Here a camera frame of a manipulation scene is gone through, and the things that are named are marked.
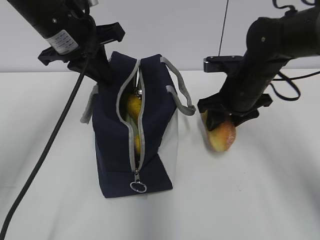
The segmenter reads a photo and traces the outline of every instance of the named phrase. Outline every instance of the zipper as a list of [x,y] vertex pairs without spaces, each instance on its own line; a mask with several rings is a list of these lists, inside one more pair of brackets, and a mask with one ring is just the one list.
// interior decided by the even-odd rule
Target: zipper
[[[142,72],[139,69],[139,66],[140,66],[140,60],[137,60],[133,71],[131,72],[131,74],[129,75],[129,77],[123,83],[123,85],[121,86],[121,88],[119,90],[117,100],[116,100],[116,113],[119,117],[120,122],[123,123],[124,125],[126,125],[128,128],[129,159],[130,159],[131,171],[134,173],[134,181],[130,183],[130,187],[133,191],[135,191],[137,193],[145,193],[147,191],[147,186],[140,181],[140,170],[141,170],[143,163],[144,163],[145,148],[146,148],[145,135],[144,135],[144,129],[143,129],[143,124],[142,124],[142,117],[143,117],[144,108],[145,108],[145,84],[144,84],[142,74],[141,74]],[[126,122],[120,115],[121,97],[123,95],[124,90],[126,89],[128,84],[133,80],[133,78],[135,76],[136,76],[136,78],[139,77],[138,80],[141,81],[140,83],[141,83],[141,88],[142,88],[140,91],[140,93],[142,92],[142,103],[141,103],[140,113],[138,116],[138,134],[140,137],[140,163],[139,163],[139,166],[136,166],[135,144],[134,144],[135,136],[134,136],[133,127],[128,122]]]
[[120,115],[120,100],[121,97],[123,95],[124,90],[126,89],[126,87],[128,86],[128,84],[132,81],[133,77],[135,76],[135,74],[137,73],[138,69],[139,69],[139,65],[140,65],[140,61],[137,60],[136,64],[134,66],[134,69],[132,71],[132,73],[130,74],[130,76],[127,78],[127,80],[124,82],[124,84],[121,86],[118,96],[117,96],[117,100],[116,100],[116,114],[120,120],[121,123],[123,123],[124,125],[127,126],[128,128],[128,140],[129,140],[129,159],[130,159],[130,166],[131,166],[131,171],[133,173],[135,173],[136,171],[136,160],[135,160],[135,136],[134,136],[134,130],[132,128],[132,126],[126,122]]
[[145,103],[146,103],[146,88],[145,82],[142,76],[141,69],[138,70],[139,73],[137,74],[137,86],[141,87],[139,89],[137,87],[136,93],[138,93],[142,98],[141,109],[138,116],[138,134],[140,138],[140,161],[139,166],[136,166],[136,162],[134,161],[135,171],[134,171],[134,181],[130,183],[130,187],[137,193],[145,193],[147,191],[147,186],[143,184],[140,180],[140,170],[144,164],[145,153],[146,153],[146,142],[145,142],[145,134],[143,128],[143,115],[145,110]]

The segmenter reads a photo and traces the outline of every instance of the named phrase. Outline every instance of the white wall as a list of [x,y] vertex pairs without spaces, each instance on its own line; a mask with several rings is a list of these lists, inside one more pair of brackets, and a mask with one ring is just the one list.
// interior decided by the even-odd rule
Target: white wall
[[[123,42],[107,45],[135,58],[161,53],[180,70],[201,70],[203,58],[217,55],[227,0],[99,0],[91,9],[97,24],[120,22]],[[306,8],[300,0],[278,0]],[[272,0],[229,0],[222,55],[243,55],[246,34],[258,17],[281,17]],[[42,65],[37,57],[47,42],[3,0],[0,2],[0,72],[66,71],[62,62]],[[318,68],[319,58],[292,61],[288,68]]]

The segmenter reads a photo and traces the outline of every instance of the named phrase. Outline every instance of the white bag panel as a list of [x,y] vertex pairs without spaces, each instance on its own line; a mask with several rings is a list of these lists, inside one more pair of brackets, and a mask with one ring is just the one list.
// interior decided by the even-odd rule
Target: white bag panel
[[172,185],[176,176],[176,165],[178,158],[178,110],[176,110],[164,132],[158,154],[164,165]]

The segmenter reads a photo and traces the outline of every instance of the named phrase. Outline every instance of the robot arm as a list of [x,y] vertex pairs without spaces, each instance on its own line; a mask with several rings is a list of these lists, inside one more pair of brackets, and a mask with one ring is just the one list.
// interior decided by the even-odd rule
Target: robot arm
[[81,73],[91,51],[94,54],[85,74],[99,83],[111,82],[104,44],[121,42],[125,32],[118,22],[96,26],[89,13],[97,0],[7,1],[51,45],[38,57],[44,65],[58,60],[69,62],[70,70]]
[[225,113],[238,126],[259,116],[258,108],[272,100],[265,89],[290,60],[320,55],[320,6],[291,9],[282,18],[260,17],[248,30],[247,51],[241,56],[207,57],[204,71],[225,72],[219,93],[201,99],[201,113],[208,111],[211,131],[225,121]]

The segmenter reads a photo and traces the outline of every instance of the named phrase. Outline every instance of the zipper pull ring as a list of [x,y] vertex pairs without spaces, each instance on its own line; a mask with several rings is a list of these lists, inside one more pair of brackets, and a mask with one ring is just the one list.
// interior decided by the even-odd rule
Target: zipper pull ring
[[138,169],[134,172],[134,181],[130,183],[130,188],[140,194],[147,191],[147,186],[140,181],[140,174]]

